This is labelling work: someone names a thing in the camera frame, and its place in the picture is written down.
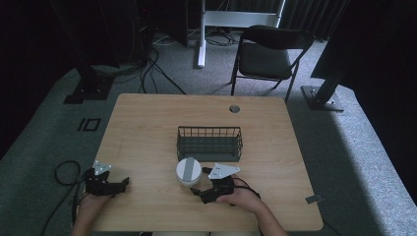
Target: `desk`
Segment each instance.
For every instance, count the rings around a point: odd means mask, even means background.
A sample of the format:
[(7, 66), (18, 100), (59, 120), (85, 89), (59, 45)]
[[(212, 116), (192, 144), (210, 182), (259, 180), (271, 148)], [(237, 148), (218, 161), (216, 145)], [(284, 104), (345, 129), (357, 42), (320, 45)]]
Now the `desk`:
[(202, 25), (198, 66), (206, 64), (206, 26), (248, 28), (254, 25), (278, 27), (285, 0), (281, 0), (276, 14), (206, 11), (206, 0), (202, 0)]
[[(230, 112), (230, 105), (240, 111)], [(130, 177), (131, 183), (125, 194), (109, 201), (94, 230), (258, 230), (252, 214), (229, 205), (204, 205), (181, 186), (175, 173), (178, 126), (241, 127), (240, 161), (224, 164), (241, 168), (239, 177), (261, 194), (286, 230), (322, 228), (317, 204), (305, 201), (313, 190), (281, 98), (121, 94), (96, 159), (113, 166), (110, 182)]]

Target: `white cup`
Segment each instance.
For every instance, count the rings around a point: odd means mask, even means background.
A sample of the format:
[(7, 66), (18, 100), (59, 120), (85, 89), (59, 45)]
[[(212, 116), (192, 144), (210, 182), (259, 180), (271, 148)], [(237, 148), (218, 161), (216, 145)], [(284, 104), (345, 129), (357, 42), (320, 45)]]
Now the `white cup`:
[(177, 165), (177, 179), (185, 187), (197, 184), (202, 177), (202, 166), (193, 157), (182, 159)]

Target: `chair leg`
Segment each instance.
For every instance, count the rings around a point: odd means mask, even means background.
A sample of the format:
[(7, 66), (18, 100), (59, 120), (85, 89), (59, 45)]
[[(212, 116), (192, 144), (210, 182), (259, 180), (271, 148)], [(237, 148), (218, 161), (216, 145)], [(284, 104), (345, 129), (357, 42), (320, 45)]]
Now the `chair leg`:
[(300, 62), (297, 62), (297, 64), (295, 65), (294, 73), (292, 73), (291, 82), (289, 83), (289, 88), (288, 88), (288, 91), (287, 91), (287, 95), (285, 96), (285, 99), (284, 99), (285, 103), (288, 101), (289, 94), (291, 93), (292, 86), (294, 85), (294, 80), (295, 80), (295, 76), (297, 75), (299, 63)]
[(272, 89), (276, 89), (279, 86), (279, 84), (281, 84), (281, 82), (282, 82), (282, 80), (278, 81), (278, 83), (276, 83), (276, 85)]
[(230, 83), (232, 84), (232, 91), (231, 91), (230, 95), (234, 95), (234, 89), (236, 87), (237, 64), (238, 64), (238, 62), (236, 60), (234, 66), (233, 66), (232, 77), (230, 78)]

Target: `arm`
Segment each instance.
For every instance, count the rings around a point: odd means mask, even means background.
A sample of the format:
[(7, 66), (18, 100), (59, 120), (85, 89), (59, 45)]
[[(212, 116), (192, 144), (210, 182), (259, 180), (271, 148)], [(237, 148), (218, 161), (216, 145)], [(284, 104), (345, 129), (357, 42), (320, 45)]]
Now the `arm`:
[(87, 236), (104, 205), (110, 196), (88, 195), (81, 201), (76, 222), (71, 236)]
[[(234, 179), (237, 186), (245, 186), (241, 180)], [(288, 235), (282, 228), (278, 220), (270, 211), (269, 207), (254, 193), (246, 189), (235, 189), (232, 195), (223, 195), (217, 198), (218, 203), (237, 205), (238, 207), (251, 212), (255, 215), (259, 227), (265, 236)]]

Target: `wire basket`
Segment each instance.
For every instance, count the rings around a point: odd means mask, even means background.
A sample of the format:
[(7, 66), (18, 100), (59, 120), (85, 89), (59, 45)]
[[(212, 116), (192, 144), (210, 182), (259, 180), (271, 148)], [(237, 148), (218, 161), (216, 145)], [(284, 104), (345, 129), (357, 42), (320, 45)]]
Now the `wire basket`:
[(240, 127), (178, 127), (178, 160), (193, 157), (198, 161), (237, 162), (242, 147)]

